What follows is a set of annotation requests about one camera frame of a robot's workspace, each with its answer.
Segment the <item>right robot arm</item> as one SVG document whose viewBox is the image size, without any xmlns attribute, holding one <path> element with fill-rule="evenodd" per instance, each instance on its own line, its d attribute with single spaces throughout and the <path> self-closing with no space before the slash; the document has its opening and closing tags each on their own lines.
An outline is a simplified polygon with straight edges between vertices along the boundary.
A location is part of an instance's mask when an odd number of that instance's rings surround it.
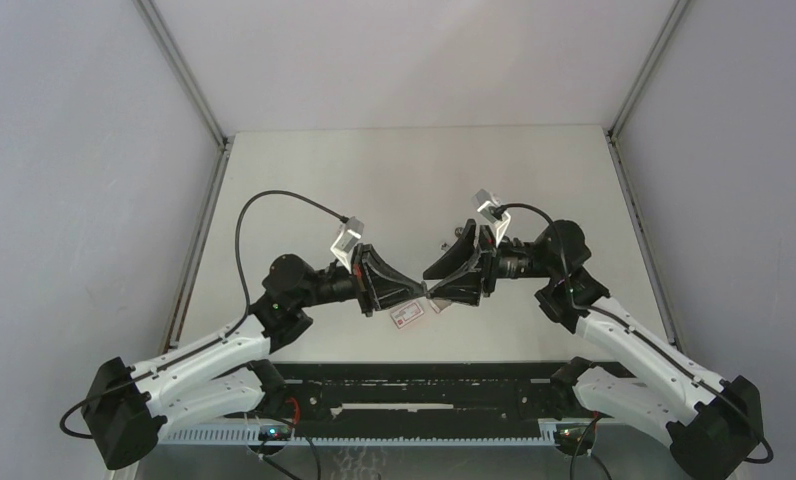
<svg viewBox="0 0 796 480">
<path fill-rule="evenodd" d="M 543 278 L 536 300 L 553 323 L 599 347 L 627 376 L 576 357 L 553 376 L 553 406 L 616 419 L 664 445 L 695 479 L 725 479 L 766 445 L 760 392 L 743 376 L 726 379 L 637 321 L 585 264 L 581 227 L 557 220 L 535 240 L 500 238 L 468 220 L 456 243 L 424 271 L 428 295 L 476 306 L 502 279 Z"/>
</svg>

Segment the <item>red white staple box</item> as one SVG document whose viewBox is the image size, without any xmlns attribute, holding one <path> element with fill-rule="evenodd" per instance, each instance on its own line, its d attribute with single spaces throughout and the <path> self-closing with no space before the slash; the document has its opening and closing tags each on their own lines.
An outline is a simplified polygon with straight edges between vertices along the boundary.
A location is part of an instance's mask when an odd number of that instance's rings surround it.
<svg viewBox="0 0 796 480">
<path fill-rule="evenodd" d="M 403 329 L 425 314 L 425 309 L 419 300 L 412 300 L 393 308 L 389 316 L 397 329 Z"/>
</svg>

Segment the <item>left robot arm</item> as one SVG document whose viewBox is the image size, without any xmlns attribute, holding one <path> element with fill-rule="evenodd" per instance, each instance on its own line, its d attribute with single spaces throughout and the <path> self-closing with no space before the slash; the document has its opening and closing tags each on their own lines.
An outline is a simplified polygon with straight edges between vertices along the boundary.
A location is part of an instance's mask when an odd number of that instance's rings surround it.
<svg viewBox="0 0 796 480">
<path fill-rule="evenodd" d="M 334 261 L 321 270 L 295 254 L 281 255 L 262 286 L 242 318 L 197 341 L 132 365 L 115 357 L 98 367 L 75 409 L 107 469 L 128 467 L 169 433 L 213 418 L 279 414 L 287 392 L 268 358 L 312 326 L 307 308 L 354 300 L 371 316 L 427 292 L 369 244 L 353 249 L 350 265 Z"/>
</svg>

